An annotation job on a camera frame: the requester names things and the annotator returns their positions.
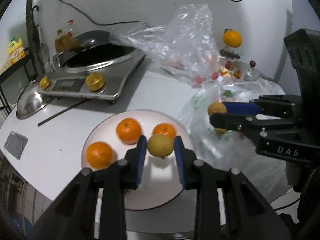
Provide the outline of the white round plate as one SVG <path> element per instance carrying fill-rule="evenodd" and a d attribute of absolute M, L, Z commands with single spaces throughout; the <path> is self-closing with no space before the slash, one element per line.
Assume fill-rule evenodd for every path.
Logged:
<path fill-rule="evenodd" d="M 86 159 L 86 151 L 89 145 L 101 141 L 109 144 L 115 152 L 116 160 L 123 159 L 126 152 L 134 148 L 135 145 L 125 145 L 116 135 L 116 126 L 125 118 L 137 120 L 143 131 L 143 135 L 149 139 L 152 130 L 161 123 L 169 123 L 176 129 L 178 136 L 182 138 L 187 149 L 194 150 L 194 144 L 184 127 L 172 117 L 157 111 L 145 109 L 128 111 L 115 114 L 102 121 L 89 134 L 82 150 L 82 167 L 89 167 L 93 171 Z M 162 159 L 146 153 L 142 180 L 138 189 L 129 190 L 125 193 L 125 207 L 127 210 L 144 211 L 154 209 L 174 199 L 183 191 L 177 171 L 175 154 Z"/>

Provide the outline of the black chopstick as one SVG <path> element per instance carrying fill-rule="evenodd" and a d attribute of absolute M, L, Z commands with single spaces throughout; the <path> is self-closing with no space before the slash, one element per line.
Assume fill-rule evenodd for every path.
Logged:
<path fill-rule="evenodd" d="M 86 103 L 86 102 L 88 102 L 88 101 L 89 101 L 89 99 L 85 99 L 85 100 L 82 100 L 82 101 L 80 101 L 80 102 L 78 102 L 78 103 L 76 103 L 76 104 L 73 104 L 73 105 L 67 107 L 66 109 L 61 110 L 61 111 L 59 111 L 58 113 L 55 113 L 54 115 L 52 115 L 52 116 L 46 118 L 45 120 L 39 122 L 39 123 L 37 124 L 37 126 L 40 127 L 40 126 L 46 124 L 47 122 L 49 122 L 49 121 L 57 118 L 58 116 L 66 113 L 66 112 L 70 111 L 71 109 L 74 109 L 75 107 L 78 107 L 78 106 L 80 106 L 80 105 L 82 105 L 82 104 L 84 104 L 84 103 Z"/>

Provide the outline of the oil bottle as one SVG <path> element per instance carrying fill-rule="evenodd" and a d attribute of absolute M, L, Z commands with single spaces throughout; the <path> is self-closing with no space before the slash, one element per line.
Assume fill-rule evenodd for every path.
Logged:
<path fill-rule="evenodd" d="M 65 44 L 66 44 L 66 40 L 65 40 L 65 35 L 62 31 L 62 29 L 59 29 L 57 31 L 57 36 L 55 38 L 55 50 L 57 53 L 63 52 L 65 49 Z"/>

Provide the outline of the black metal rack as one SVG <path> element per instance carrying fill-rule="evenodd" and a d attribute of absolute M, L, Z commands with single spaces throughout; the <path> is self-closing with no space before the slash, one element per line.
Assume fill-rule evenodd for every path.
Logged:
<path fill-rule="evenodd" d="M 34 80 L 37 70 L 31 60 L 29 48 L 26 56 L 1 74 L 1 118 L 6 119 L 15 107 L 20 92 Z"/>

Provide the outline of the grey smartphone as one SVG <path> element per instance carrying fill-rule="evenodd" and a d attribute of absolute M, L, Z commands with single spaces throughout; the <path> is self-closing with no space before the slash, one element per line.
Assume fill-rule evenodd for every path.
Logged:
<path fill-rule="evenodd" d="M 4 143 L 4 148 L 17 160 L 20 160 L 24 148 L 28 142 L 28 138 L 11 131 Z"/>

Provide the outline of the crumpled clear plastic bag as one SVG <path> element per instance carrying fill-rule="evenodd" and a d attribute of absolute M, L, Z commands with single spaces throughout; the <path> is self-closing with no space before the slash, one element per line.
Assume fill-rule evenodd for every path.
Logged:
<path fill-rule="evenodd" d="M 212 12 L 206 4 L 179 7 L 167 25 L 132 31 L 114 30 L 112 44 L 139 49 L 176 79 L 199 87 L 221 75 L 221 55 L 212 33 Z"/>

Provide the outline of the steel saucepan with lid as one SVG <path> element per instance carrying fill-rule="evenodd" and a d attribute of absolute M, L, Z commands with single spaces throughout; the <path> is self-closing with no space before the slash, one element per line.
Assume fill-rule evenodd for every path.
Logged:
<path fill-rule="evenodd" d="M 241 77 L 248 82 L 256 81 L 259 78 L 264 80 L 273 81 L 272 78 L 264 75 L 257 67 L 256 62 L 251 60 L 249 63 L 236 62 L 235 63 L 238 70 L 241 71 Z"/>

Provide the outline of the small mandarin orange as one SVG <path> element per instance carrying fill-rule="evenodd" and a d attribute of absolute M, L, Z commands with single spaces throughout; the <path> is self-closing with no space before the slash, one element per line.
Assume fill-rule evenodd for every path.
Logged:
<path fill-rule="evenodd" d="M 154 127 L 152 131 L 152 135 L 156 134 L 162 134 L 169 137 L 171 140 L 174 140 L 174 138 L 177 135 L 176 129 L 172 124 L 169 123 L 160 123 L 157 126 Z"/>

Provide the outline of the clear box of dark fruit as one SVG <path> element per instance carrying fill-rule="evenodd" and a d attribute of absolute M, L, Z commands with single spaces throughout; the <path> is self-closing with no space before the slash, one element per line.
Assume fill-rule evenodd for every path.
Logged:
<path fill-rule="evenodd" d="M 231 60 L 239 60 L 241 57 L 241 53 L 238 52 L 235 48 L 225 46 L 219 50 L 220 55 L 227 59 Z"/>

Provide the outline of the black umbrella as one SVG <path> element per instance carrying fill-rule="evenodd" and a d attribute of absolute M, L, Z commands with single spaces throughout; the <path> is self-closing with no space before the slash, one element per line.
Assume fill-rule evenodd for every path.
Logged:
<path fill-rule="evenodd" d="M 39 11 L 39 6 L 35 5 L 31 9 L 31 19 L 33 24 L 33 39 L 35 42 L 36 49 L 41 56 L 45 56 L 45 43 L 43 41 L 42 29 L 39 24 L 37 24 L 34 20 L 34 10 Z"/>

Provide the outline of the yellow detergent jug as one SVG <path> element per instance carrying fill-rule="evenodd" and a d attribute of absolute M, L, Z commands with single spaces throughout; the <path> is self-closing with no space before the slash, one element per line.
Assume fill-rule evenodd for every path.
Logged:
<path fill-rule="evenodd" d="M 11 64 L 17 63 L 26 56 L 23 46 L 23 40 L 20 34 L 18 34 L 17 37 L 11 39 L 7 51 Z"/>

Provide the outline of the steel dome pot lid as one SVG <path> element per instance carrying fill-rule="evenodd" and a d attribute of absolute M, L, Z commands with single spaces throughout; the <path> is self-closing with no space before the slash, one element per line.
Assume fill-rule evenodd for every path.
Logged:
<path fill-rule="evenodd" d="M 31 117 L 55 99 L 52 96 L 41 95 L 37 92 L 38 87 L 38 84 L 30 83 L 20 92 L 16 109 L 18 119 L 24 120 Z"/>

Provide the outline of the large mandarin orange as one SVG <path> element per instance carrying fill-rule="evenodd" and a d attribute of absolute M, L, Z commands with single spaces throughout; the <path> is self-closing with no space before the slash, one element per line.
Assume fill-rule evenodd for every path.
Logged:
<path fill-rule="evenodd" d="M 133 145 L 142 135 L 142 128 L 137 120 L 125 118 L 117 124 L 116 135 L 124 144 Z"/>

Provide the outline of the tan longan fruit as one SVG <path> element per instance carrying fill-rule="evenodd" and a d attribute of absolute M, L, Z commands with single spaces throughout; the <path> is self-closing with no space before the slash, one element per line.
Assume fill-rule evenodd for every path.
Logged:
<path fill-rule="evenodd" d="M 207 112 L 209 116 L 212 116 L 214 113 L 227 113 L 227 108 L 221 102 L 213 102 L 208 106 Z"/>
<path fill-rule="evenodd" d="M 222 134 L 226 133 L 227 130 L 223 129 L 223 128 L 214 128 L 214 132 L 216 135 L 222 135 Z"/>
<path fill-rule="evenodd" d="M 154 157 L 165 158 L 174 150 L 174 142 L 163 134 L 153 135 L 148 140 L 148 151 Z"/>

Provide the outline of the yellow orange on box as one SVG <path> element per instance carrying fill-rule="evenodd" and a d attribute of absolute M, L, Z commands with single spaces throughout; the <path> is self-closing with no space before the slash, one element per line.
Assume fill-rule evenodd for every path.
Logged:
<path fill-rule="evenodd" d="M 225 45 L 232 48 L 238 48 L 242 44 L 242 36 L 235 30 L 225 29 L 222 39 Z"/>

